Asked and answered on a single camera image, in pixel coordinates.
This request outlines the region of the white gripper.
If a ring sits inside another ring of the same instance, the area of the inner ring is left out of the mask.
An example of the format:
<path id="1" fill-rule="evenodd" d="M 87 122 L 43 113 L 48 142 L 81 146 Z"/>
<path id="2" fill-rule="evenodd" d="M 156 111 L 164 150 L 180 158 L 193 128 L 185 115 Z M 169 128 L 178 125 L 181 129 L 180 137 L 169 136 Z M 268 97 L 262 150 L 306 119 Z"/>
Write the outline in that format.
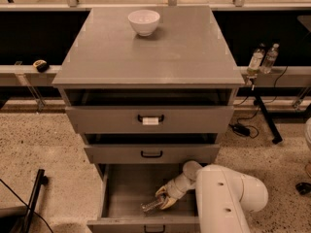
<path id="1" fill-rule="evenodd" d="M 176 199 L 181 199 L 189 190 L 195 189 L 195 182 L 195 175 L 181 174 L 160 187 L 155 193 L 156 197 L 160 196 L 162 199 L 160 208 L 166 210 L 172 207 L 177 202 Z"/>

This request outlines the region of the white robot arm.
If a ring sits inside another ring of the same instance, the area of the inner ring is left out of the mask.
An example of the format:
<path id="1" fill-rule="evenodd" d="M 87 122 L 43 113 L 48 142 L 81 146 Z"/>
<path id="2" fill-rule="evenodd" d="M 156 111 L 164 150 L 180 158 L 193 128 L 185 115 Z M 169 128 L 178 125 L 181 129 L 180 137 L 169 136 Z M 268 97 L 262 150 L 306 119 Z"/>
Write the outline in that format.
<path id="1" fill-rule="evenodd" d="M 184 164 L 182 173 L 163 185 L 155 196 L 162 210 L 195 190 L 200 233 L 251 233 L 244 212 L 259 212 L 268 202 L 265 184 L 221 165 Z"/>

